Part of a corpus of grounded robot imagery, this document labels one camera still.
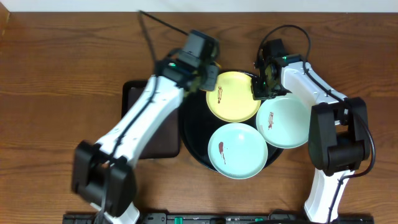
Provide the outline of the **yellow plate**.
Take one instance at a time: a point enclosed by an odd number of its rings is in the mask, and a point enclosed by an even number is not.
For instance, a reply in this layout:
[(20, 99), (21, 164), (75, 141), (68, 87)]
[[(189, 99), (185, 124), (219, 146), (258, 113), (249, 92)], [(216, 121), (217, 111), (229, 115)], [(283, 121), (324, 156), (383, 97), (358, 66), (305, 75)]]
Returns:
[(254, 76), (239, 71), (222, 72), (218, 75), (213, 91), (206, 92), (206, 103), (219, 119), (240, 123), (252, 118), (261, 106), (251, 91)]

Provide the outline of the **light green plate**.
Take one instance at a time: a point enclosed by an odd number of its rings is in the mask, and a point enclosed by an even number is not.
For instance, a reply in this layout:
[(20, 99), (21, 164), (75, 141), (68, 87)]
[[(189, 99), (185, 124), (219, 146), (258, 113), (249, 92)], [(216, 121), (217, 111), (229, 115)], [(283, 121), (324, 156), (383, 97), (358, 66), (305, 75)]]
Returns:
[(260, 106), (256, 127), (267, 143), (282, 149), (292, 149), (308, 141), (310, 110), (300, 98), (288, 93)]

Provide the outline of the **light blue plate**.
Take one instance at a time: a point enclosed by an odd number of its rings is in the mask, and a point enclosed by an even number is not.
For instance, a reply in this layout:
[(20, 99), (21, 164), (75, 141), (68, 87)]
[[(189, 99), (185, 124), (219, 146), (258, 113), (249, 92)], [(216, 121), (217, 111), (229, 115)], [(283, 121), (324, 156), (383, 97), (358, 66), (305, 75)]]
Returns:
[(268, 153), (262, 135), (243, 123), (229, 123), (218, 128), (208, 143), (211, 164), (231, 179), (248, 179), (258, 174), (267, 162)]

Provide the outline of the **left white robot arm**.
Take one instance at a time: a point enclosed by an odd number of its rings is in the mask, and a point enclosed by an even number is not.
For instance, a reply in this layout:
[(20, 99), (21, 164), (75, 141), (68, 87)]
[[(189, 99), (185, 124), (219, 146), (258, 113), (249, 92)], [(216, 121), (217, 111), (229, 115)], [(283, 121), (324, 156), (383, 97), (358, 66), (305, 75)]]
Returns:
[(194, 68), (171, 58), (156, 61), (146, 88), (122, 120), (94, 144), (77, 145), (71, 188), (98, 209), (92, 223), (138, 221), (133, 169), (143, 149), (189, 89), (201, 89), (203, 83), (207, 90), (215, 87), (219, 68), (216, 62)]

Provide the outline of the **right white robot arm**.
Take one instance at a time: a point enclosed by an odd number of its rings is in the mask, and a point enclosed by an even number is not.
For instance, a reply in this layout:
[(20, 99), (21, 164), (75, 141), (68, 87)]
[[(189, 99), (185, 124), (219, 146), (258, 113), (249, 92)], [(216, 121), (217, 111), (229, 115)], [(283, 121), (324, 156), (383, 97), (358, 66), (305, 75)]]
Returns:
[(263, 100), (256, 128), (275, 147), (308, 144), (315, 175), (305, 215), (314, 223), (337, 220), (347, 182), (368, 174), (375, 163), (364, 100), (335, 91), (300, 55), (259, 56), (254, 66), (260, 76), (252, 92)]

